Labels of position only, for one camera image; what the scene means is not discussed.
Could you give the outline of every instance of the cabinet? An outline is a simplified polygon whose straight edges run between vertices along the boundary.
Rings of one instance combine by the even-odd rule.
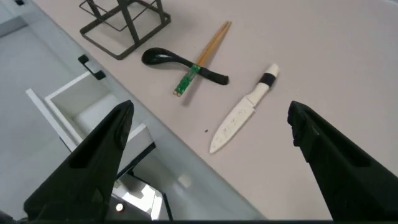
[[[131,100],[134,104],[133,124],[120,168],[154,142],[155,149],[135,166],[133,172],[166,194],[174,219],[263,218],[111,74],[106,73],[106,78],[101,80],[91,76],[77,60],[82,54],[89,58],[90,55],[32,1],[27,1],[26,11],[21,16],[73,74],[72,81],[56,86],[49,95],[40,96],[35,88],[26,91],[69,150],[74,150],[112,107]],[[90,62],[91,68],[101,68],[91,58]]]

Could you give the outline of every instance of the open drawer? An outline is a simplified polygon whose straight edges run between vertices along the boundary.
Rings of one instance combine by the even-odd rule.
[[[130,99],[113,79],[105,77],[99,81],[90,72],[70,81],[44,100],[32,89],[26,93],[71,151],[117,104]],[[147,126],[137,117],[134,111],[120,167],[131,162],[153,142]]]

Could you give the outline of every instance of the metal wire rack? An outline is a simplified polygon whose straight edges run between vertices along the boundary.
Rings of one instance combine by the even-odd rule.
[[[163,11],[163,6],[162,6],[162,1],[161,0],[154,0],[151,3],[145,2],[143,0],[117,0],[118,5],[114,7],[111,10],[105,10],[103,7],[99,6],[97,3],[94,2],[94,0],[85,0],[83,1],[79,7],[86,11],[87,13],[91,14],[92,16],[96,17],[96,20],[89,23],[87,26],[84,26],[83,28],[80,29],[80,33],[82,36],[90,41],[92,44],[100,48],[102,51],[106,52],[110,56],[114,57],[117,60],[122,60],[125,57],[127,57],[131,52],[136,50],[141,44],[143,44],[145,41],[150,39],[153,35],[158,33],[161,29],[163,29],[167,24],[171,22],[170,15],[167,14],[166,12]],[[138,13],[134,18],[131,18],[130,12],[128,11],[127,7],[130,6],[133,3],[140,4],[144,6],[145,8]],[[91,12],[83,7],[84,4],[88,4]],[[160,24],[155,27],[152,31],[150,31],[148,34],[140,38],[137,34],[137,30],[134,26],[134,20],[136,20],[143,12],[145,12],[147,9],[156,12],[159,17],[160,17]],[[109,18],[117,14],[118,12],[121,12],[123,15],[124,20],[126,21],[126,25],[122,27],[116,27],[112,25],[111,23],[107,22]],[[103,47],[99,43],[97,43],[95,40],[87,36],[87,33],[91,30],[93,30],[95,27],[99,26],[100,24],[106,24],[110,27],[112,27],[114,30],[121,32],[125,28],[128,28],[131,34],[131,37],[134,41],[134,44],[130,47],[128,47],[125,51],[120,53],[119,55],[116,55],[115,53],[111,52],[107,48]]]

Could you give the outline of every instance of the floor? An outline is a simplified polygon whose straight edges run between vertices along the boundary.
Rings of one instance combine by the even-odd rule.
[[[73,77],[28,27],[0,38],[0,210],[25,217],[25,199],[68,156],[25,94],[45,96]]]

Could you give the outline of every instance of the black ladle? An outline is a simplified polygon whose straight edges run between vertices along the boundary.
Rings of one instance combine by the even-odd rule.
[[[158,65],[166,62],[181,63],[189,68],[193,65],[193,63],[187,59],[160,47],[154,47],[146,50],[142,54],[141,60],[146,65]],[[207,68],[201,67],[198,74],[220,85],[227,85],[229,82],[228,76],[212,72]]]

